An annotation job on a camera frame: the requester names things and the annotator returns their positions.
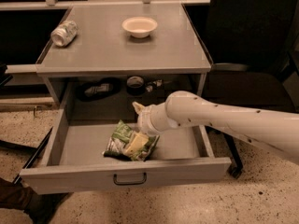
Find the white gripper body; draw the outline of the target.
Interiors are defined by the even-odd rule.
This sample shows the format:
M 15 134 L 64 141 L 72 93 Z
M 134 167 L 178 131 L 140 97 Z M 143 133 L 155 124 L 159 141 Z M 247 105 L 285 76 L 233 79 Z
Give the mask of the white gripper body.
M 147 136 L 160 135 L 178 127 L 178 123 L 167 116 L 164 104 L 145 106 L 137 115 L 138 129 Z

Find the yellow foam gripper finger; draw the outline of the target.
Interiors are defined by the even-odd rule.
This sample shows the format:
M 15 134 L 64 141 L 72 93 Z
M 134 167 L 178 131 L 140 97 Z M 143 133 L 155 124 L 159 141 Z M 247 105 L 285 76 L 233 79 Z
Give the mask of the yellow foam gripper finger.
M 145 108 L 142 104 L 138 102 L 132 102 L 132 106 L 137 114 L 140 114 L 142 110 Z
M 128 157 L 136 154 L 149 141 L 149 138 L 143 133 L 134 133 L 132 140 L 124 150 L 124 154 Z

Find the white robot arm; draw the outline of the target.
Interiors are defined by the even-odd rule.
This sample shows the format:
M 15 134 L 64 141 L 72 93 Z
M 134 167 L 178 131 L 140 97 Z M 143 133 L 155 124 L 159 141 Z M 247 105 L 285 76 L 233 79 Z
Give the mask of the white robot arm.
M 148 136 L 203 125 L 299 164 L 298 114 L 215 104 L 188 91 L 175 91 L 158 105 L 132 106 L 138 130 Z

